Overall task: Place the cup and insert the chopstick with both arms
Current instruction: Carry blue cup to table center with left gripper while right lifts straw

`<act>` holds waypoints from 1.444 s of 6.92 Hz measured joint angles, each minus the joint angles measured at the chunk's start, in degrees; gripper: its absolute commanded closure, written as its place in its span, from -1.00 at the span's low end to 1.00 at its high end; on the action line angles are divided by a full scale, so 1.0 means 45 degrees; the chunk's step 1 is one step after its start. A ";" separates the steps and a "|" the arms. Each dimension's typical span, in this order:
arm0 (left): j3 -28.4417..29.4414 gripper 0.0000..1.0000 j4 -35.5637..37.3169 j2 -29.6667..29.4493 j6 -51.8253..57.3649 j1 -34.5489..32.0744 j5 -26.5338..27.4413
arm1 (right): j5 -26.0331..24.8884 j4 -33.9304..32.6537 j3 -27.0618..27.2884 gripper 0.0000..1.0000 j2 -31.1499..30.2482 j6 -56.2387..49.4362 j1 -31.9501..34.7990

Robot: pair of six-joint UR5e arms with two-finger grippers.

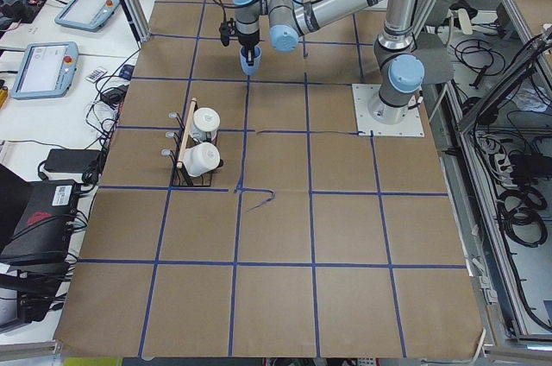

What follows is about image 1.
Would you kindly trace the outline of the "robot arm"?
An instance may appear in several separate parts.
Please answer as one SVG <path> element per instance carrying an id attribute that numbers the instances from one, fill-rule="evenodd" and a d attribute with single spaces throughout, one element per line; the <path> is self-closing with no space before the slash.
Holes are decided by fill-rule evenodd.
<path id="1" fill-rule="evenodd" d="M 454 69 L 439 37 L 415 31 L 417 0 L 232 0 L 234 17 L 219 27 L 220 40 L 234 36 L 241 45 L 241 68 L 254 74 L 260 64 L 261 16 L 269 20 L 273 48 L 291 52 L 300 37 L 385 1 L 386 19 L 374 43 L 382 83 L 369 98 L 370 116 L 384 124 L 400 123 L 415 92 L 424 85 L 450 81 Z"/>

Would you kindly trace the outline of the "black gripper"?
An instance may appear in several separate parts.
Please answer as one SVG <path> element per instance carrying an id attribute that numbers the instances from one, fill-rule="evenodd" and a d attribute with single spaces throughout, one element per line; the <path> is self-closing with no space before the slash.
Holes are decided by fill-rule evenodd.
<path id="1" fill-rule="evenodd" d="M 259 21 L 250 23 L 235 21 L 235 31 L 238 41 L 244 47 L 242 49 L 242 60 L 246 66 L 253 66 L 255 59 L 255 47 L 260 42 Z"/>

